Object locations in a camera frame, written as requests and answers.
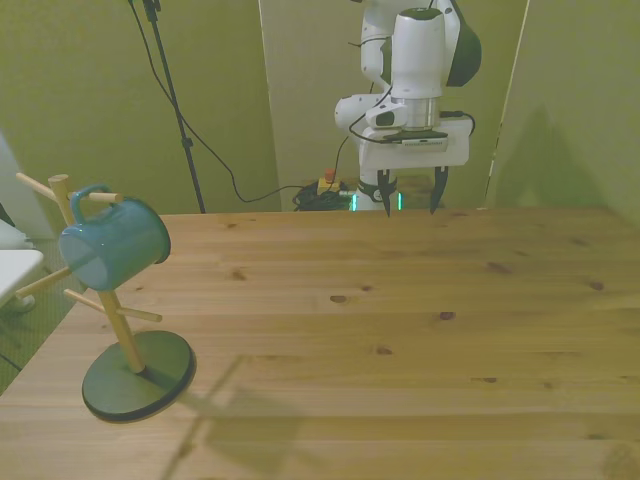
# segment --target wooden mug stand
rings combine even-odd
[[[55,201],[67,225],[75,223],[69,202],[74,192],[69,188],[68,175],[49,178],[49,187],[22,173],[18,173],[16,178],[39,194]],[[124,196],[119,193],[94,192],[89,194],[88,198],[100,203],[124,201]],[[16,292],[16,296],[28,297],[71,274],[71,269],[67,266],[21,288]],[[175,334],[146,332],[136,336],[145,347],[149,357],[147,360],[152,363],[145,364],[126,317],[161,322],[162,316],[123,307],[115,291],[97,293],[100,303],[73,290],[64,291],[69,298],[105,314],[118,338],[118,343],[112,345],[96,360],[87,373],[83,383],[85,404],[103,420],[130,421],[144,418],[164,408],[186,387],[195,372],[195,356],[189,345]],[[126,359],[130,370],[128,373],[126,369],[119,368],[122,357]]]

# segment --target round black base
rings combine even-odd
[[[170,332],[135,335],[146,369],[133,373],[120,348],[111,345],[93,362],[82,383],[82,398],[91,412],[109,422],[130,422],[170,405],[195,373],[189,344]]]

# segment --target white chair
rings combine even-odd
[[[34,307],[33,296],[19,300],[15,292],[40,272],[43,260],[37,250],[0,250],[0,309],[27,312]]]

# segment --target white panel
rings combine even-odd
[[[44,210],[36,194],[16,180],[20,171],[9,144],[0,132],[0,203],[16,224],[16,228],[30,238],[54,238]]]

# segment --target enamel mug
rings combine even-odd
[[[111,190],[93,185],[71,198],[75,225],[60,235],[62,257],[73,274],[98,292],[115,290],[171,252],[166,226],[151,207],[135,198],[113,203],[99,214],[85,218],[80,200],[92,192]]]

